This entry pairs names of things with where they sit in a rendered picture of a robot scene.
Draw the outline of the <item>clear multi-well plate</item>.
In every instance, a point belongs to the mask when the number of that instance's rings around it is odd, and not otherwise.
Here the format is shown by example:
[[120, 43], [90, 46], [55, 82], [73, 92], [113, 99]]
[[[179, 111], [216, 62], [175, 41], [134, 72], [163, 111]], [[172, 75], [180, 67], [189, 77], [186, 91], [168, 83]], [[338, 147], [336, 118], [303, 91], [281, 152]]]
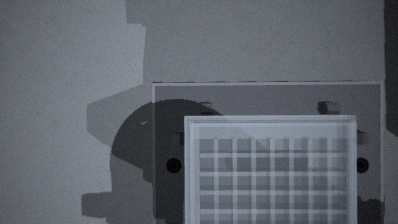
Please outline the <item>clear multi-well plate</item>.
[[184, 116], [185, 224], [357, 224], [356, 115]]

